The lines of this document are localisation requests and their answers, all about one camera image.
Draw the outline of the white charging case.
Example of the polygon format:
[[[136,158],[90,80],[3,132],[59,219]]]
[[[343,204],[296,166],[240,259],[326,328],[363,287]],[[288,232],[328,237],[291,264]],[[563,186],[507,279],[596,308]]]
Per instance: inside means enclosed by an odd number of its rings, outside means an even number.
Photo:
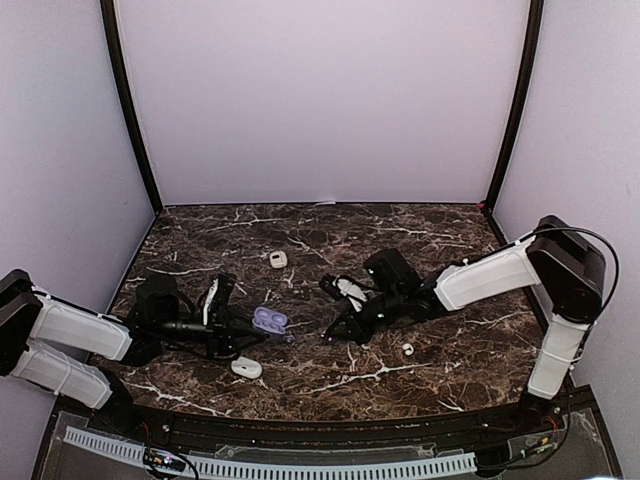
[[[231,362],[231,370],[234,374],[247,379],[258,379],[262,373],[262,365],[252,359],[240,356]]]

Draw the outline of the purple blue charging case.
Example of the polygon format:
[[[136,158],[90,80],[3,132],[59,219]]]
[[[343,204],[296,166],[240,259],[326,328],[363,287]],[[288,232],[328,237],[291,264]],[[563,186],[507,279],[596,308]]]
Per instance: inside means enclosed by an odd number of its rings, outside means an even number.
[[[269,334],[284,335],[288,317],[277,310],[260,306],[254,310],[252,324],[255,328]]]

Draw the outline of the beige earbud charging case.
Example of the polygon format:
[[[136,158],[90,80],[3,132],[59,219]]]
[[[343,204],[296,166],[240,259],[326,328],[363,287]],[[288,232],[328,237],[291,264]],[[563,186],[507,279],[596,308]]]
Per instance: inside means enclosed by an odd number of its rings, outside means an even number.
[[[288,258],[284,251],[274,251],[268,256],[269,263],[274,269],[283,269],[288,265]]]

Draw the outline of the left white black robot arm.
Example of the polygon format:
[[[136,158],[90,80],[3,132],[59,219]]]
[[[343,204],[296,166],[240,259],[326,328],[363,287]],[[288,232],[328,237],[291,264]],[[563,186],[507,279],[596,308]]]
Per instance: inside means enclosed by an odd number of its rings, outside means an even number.
[[[57,350],[62,344],[129,366],[143,366],[165,347],[202,358],[235,361],[269,335],[230,306],[235,286],[230,274],[219,274],[201,305],[163,273],[149,276],[135,291],[126,318],[97,313],[37,287],[29,274],[15,269],[1,280],[1,374],[70,397],[93,410],[120,436],[141,427],[140,412],[126,400],[117,378]]]

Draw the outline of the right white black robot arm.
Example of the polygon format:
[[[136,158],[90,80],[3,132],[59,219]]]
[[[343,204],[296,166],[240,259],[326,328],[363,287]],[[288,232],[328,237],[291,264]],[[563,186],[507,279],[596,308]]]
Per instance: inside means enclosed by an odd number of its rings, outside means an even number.
[[[510,413],[511,426],[530,434],[547,420],[546,401],[560,391],[616,291],[605,285],[606,260],[592,243],[601,238],[548,215],[494,252],[454,262],[427,278],[398,249],[380,250],[363,265],[373,281],[370,286],[348,276],[322,277],[322,290],[349,303],[322,337],[363,345],[378,327],[402,318],[435,320],[510,291],[541,287],[551,301],[551,317],[523,393],[526,399]]]

